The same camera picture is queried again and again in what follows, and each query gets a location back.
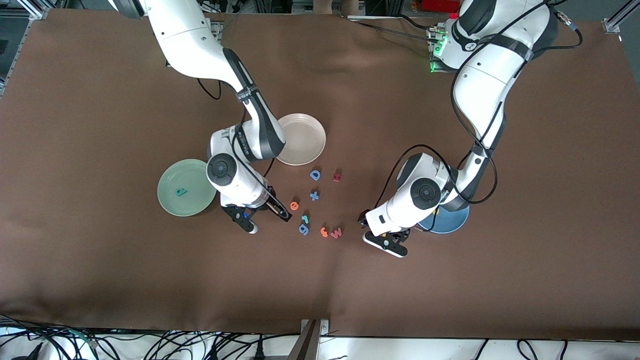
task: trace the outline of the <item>beige plate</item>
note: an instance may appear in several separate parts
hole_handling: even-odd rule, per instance
[[[286,141],[278,160],[287,165],[304,165],[322,154],[326,133],[316,118],[307,114],[290,114],[278,122]]]

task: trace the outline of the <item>white floor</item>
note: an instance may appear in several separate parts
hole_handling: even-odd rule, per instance
[[[8,329],[2,329],[0,334],[6,334]],[[191,333],[175,339],[178,343],[183,343],[196,333]],[[143,360],[145,354],[158,341],[158,337],[144,336],[137,340],[131,340],[137,335],[119,335],[117,339],[108,338],[108,341],[116,349],[121,360]],[[238,340],[251,342],[258,338],[256,335],[246,335]],[[10,336],[0,338],[0,344],[10,339]],[[286,356],[291,351],[297,336],[286,336],[266,340],[264,342],[264,353],[267,356]],[[64,338],[56,338],[62,347],[65,348],[71,358],[76,356],[72,344]],[[76,340],[81,347],[79,358],[94,360],[90,347],[83,340]],[[167,355],[176,349],[175,345],[167,345],[162,348],[158,355],[147,357],[146,359],[202,359],[204,354],[211,348],[213,336],[203,343],[188,346],[193,354],[187,350],[177,352],[171,357]],[[14,357],[28,355],[40,340],[28,340],[26,336],[21,336],[7,345],[0,348],[0,359],[11,360]],[[331,360],[343,358],[346,360],[366,359],[366,360],[471,360],[475,358],[483,340],[458,340],[458,339],[401,339],[401,338],[334,338],[323,337],[320,341],[318,360]],[[108,349],[103,341],[101,345]],[[559,360],[563,347],[562,341],[530,341],[539,360]],[[241,357],[237,357],[241,351],[233,352],[242,344],[231,343],[219,354],[218,359],[223,360],[229,355],[229,360],[249,360],[255,355],[255,345],[244,352]],[[524,353],[534,359],[531,353],[523,345]],[[105,354],[97,348],[99,359],[116,359],[116,356],[109,351]],[[640,357],[640,343],[617,343],[604,341],[570,341],[564,360],[637,360]],[[55,348],[45,342],[38,360],[59,360]],[[525,360],[516,348],[515,340],[490,340],[484,348],[481,359],[485,360]]]

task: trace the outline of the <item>table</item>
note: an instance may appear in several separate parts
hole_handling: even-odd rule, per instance
[[[332,15],[226,21],[223,45],[273,113],[326,129],[318,160],[276,162],[268,176],[283,202],[301,199],[296,218],[258,214],[249,235],[217,199],[195,217],[167,214],[160,175],[205,160],[242,106],[165,67],[146,19],[52,10],[0,101],[0,313],[81,327],[291,332],[329,318],[351,336],[640,336],[640,97],[618,37],[580,22],[581,48],[524,69],[506,101],[495,195],[455,233],[413,234],[397,259],[365,244],[356,220],[404,149],[426,143],[457,163],[471,146],[452,75],[429,73],[424,42]],[[574,41],[561,29],[558,44]],[[322,238],[323,225],[342,238]]]

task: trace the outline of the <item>gray floor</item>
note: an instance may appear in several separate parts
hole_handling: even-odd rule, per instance
[[[613,15],[626,2],[627,0],[569,0],[560,5],[559,9],[574,20],[602,20]],[[70,5],[74,8],[111,10],[106,0],[73,0]],[[25,19],[0,17],[0,40],[9,40],[6,51],[0,55],[0,78],[6,77],[26,26]],[[640,89],[640,10],[622,24],[621,37],[636,84]]]

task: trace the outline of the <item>red box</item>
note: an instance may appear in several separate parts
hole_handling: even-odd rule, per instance
[[[426,12],[457,13],[458,0],[422,0],[422,9]]]

